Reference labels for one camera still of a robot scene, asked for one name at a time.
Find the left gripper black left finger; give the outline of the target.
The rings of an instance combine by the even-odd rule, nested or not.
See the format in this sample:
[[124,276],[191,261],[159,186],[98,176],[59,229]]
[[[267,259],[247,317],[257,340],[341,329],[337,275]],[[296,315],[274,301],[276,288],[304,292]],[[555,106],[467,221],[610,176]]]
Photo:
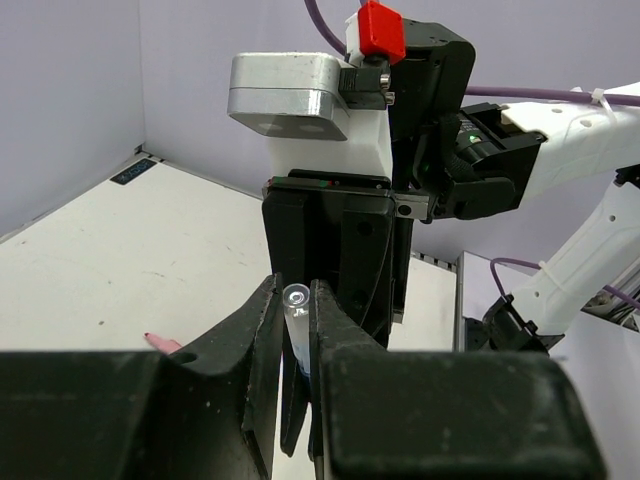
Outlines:
[[178,351],[5,352],[5,479],[268,479],[282,280]]

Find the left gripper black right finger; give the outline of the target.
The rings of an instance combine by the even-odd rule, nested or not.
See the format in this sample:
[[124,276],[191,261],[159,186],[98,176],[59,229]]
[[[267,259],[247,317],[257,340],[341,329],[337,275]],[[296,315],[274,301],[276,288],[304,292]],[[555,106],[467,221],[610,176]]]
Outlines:
[[394,352],[311,284],[320,479],[604,479],[563,369],[538,353]]

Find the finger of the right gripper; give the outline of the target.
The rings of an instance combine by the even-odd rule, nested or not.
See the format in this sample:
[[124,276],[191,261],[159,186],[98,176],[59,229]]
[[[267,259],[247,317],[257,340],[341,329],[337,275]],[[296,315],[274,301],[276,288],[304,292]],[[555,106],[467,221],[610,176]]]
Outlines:
[[[306,196],[294,192],[271,192],[262,213],[272,272],[282,285],[306,284],[305,213]],[[280,448],[291,457],[298,444],[310,400],[309,380],[302,373],[294,347],[308,338],[308,330],[297,327],[291,310],[283,309],[283,373]]]
[[339,209],[337,283],[342,310],[382,347],[404,313],[413,220],[390,197],[348,194]]

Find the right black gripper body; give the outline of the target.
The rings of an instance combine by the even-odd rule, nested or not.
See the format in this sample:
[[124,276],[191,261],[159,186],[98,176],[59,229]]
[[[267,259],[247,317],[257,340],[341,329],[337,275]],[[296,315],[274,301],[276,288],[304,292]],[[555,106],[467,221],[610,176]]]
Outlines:
[[348,203],[369,207],[382,196],[393,198],[397,217],[423,223],[476,220],[520,205],[542,134],[503,125],[496,105],[462,107],[475,62],[467,40],[438,23],[409,19],[403,35],[402,60],[389,65],[369,56],[368,66],[343,75],[340,87],[361,111],[361,90],[372,84],[374,70],[390,75],[390,176],[293,169],[269,181],[266,217],[337,222]]

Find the pink transparent highlighter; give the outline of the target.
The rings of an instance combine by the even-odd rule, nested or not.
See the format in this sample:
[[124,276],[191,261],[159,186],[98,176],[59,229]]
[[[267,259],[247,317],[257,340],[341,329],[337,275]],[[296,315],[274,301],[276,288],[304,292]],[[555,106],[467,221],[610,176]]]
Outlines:
[[173,339],[165,339],[151,332],[146,332],[143,337],[151,347],[166,355],[176,353],[182,348],[179,342]]

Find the blue pen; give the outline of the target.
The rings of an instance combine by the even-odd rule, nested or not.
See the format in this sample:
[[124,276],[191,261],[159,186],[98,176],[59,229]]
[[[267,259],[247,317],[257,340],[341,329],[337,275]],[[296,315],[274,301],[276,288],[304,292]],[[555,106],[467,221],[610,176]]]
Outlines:
[[299,360],[296,360],[296,369],[297,369],[297,373],[302,377],[302,382],[305,387],[305,391],[307,392],[307,395],[310,396],[311,395],[310,374],[304,369],[303,363],[300,362]]

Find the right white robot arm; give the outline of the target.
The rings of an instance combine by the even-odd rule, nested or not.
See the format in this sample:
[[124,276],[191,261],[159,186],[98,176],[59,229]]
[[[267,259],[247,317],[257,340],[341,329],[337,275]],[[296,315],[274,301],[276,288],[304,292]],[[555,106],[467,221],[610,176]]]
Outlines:
[[263,219],[273,270],[324,281],[385,345],[403,314],[415,222],[476,221],[538,199],[574,200],[576,231],[525,287],[501,292],[482,346],[541,351],[639,255],[639,88],[602,94],[481,89],[474,46],[379,4],[347,23],[338,54],[234,62],[228,112],[257,116],[273,176]]

